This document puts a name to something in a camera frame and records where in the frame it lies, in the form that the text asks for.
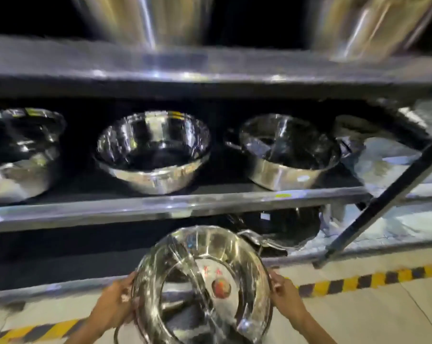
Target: yellow and black striped tape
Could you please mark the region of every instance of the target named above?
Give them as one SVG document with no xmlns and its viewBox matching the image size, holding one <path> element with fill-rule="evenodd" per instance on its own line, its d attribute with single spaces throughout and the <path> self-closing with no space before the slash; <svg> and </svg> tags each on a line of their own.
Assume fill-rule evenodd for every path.
<svg viewBox="0 0 432 344">
<path fill-rule="evenodd" d="M 432 264 L 411 269 L 380 272 L 346 279 L 321 281 L 300 285 L 303 298 L 335 295 L 358 289 L 377 289 L 394 283 L 432 277 Z M 84 323 L 85 319 L 69 320 L 54 324 L 28 326 L 0 332 L 0 344 L 33 343 L 69 337 Z"/>
</svg>

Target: tiled floor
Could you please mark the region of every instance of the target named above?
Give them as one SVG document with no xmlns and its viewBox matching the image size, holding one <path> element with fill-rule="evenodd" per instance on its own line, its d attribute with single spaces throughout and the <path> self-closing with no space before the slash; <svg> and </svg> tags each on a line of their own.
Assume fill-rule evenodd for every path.
<svg viewBox="0 0 432 344">
<path fill-rule="evenodd" d="M 321 270 L 315 270 L 308 264 L 290 266 L 282 268 L 280 273 L 290 277 L 297 285 L 302 285 L 427 264 L 432 264 L 432 248 L 336 261 Z M 90 293 L 31 302 L 23 312 L 15 314 L 0 310 L 0 329 L 84 318 L 89 315 L 98 295 Z M 305 304 L 338 343 L 432 344 L 432 278 L 305 299 Z M 121 331 L 120 344 L 139 343 L 134 330 Z M 106 333 L 99 343 L 111 344 L 112 332 Z M 48 343 L 63 342 L 60 339 Z M 305 341 L 275 311 L 265 342 L 280 344 Z"/>
</svg>

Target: human hand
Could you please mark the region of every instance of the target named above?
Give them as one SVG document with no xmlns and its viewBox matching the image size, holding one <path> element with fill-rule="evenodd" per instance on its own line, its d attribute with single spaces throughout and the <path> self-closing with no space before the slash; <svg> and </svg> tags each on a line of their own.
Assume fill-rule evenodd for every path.
<svg viewBox="0 0 432 344">
<path fill-rule="evenodd" d="M 135 276 L 136 272 L 133 272 L 123 280 L 114 281 L 101 293 L 86 322 L 86 325 L 98 336 L 102 336 L 111 328 L 120 326 L 132 313 L 133 302 L 123 300 L 122 296 L 128 294 Z"/>
<path fill-rule="evenodd" d="M 298 289 L 291 280 L 273 270 L 270 269 L 269 274 L 272 282 L 270 299 L 273 305 L 289 320 L 296 331 L 301 332 L 311 315 L 305 308 Z"/>
</svg>

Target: person's left hand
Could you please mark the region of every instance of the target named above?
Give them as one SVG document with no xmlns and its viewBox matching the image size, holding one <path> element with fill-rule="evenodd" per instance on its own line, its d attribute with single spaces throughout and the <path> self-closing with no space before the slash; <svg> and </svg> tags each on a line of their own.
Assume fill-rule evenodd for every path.
<svg viewBox="0 0 432 344">
<path fill-rule="evenodd" d="M 123 300 L 122 295 L 127 295 L 133 283 L 136 273 L 131 273 L 123 280 L 114 281 L 101 293 L 86 325 L 99 336 L 111 328 L 116 328 L 125 322 L 128 315 L 133 311 L 133 302 Z"/>
</svg>

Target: forearm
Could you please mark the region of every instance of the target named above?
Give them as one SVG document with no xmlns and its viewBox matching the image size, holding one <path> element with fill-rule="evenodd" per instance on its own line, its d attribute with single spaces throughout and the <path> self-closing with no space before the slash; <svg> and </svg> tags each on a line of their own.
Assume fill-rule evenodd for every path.
<svg viewBox="0 0 432 344">
<path fill-rule="evenodd" d="M 90 324 L 86 322 L 80 329 L 76 330 L 64 344 L 93 344 L 102 335 L 102 333 L 98 333 L 93 326 L 90 326 Z"/>
<path fill-rule="evenodd" d="M 304 318 L 298 331 L 309 344 L 337 344 L 310 314 Z"/>
</svg>

